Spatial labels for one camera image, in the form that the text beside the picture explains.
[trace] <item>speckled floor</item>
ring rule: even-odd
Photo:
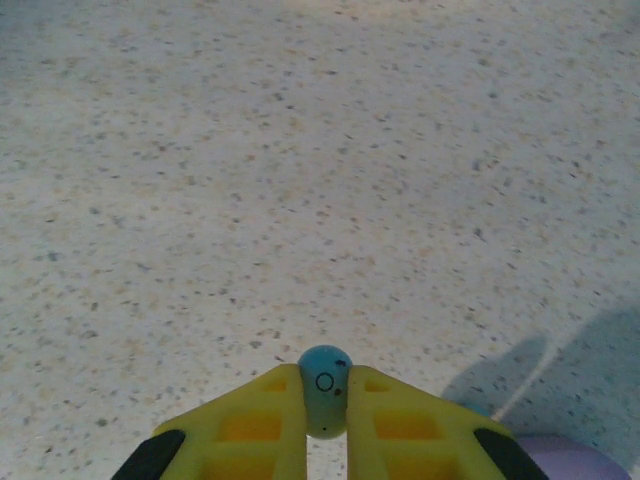
[[[640,478],[639,80],[625,0],[0,2],[0,478],[318,343]]]

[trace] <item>floor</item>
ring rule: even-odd
[[[640,479],[638,1],[3,0],[0,151],[0,479],[321,343]]]

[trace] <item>purple object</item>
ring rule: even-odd
[[[518,443],[549,480],[631,480],[613,460],[566,437],[527,436],[518,438]]]

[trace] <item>black marking on ball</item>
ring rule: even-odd
[[[323,388],[323,387],[320,385],[320,379],[321,379],[322,377],[328,377],[328,378],[329,378],[329,380],[330,380],[330,382],[331,382],[331,383],[329,384],[329,387],[328,387],[328,388]],[[334,383],[335,383],[335,380],[333,379],[333,375],[331,375],[330,373],[322,372],[320,375],[318,375],[318,376],[316,377],[316,388],[317,388],[318,390],[320,390],[321,392],[328,392],[329,390],[331,390],[331,389],[333,388]]]

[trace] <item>small blue ball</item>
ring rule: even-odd
[[[345,431],[352,365],[346,353],[331,345],[310,348],[298,360],[311,437],[334,438]]]

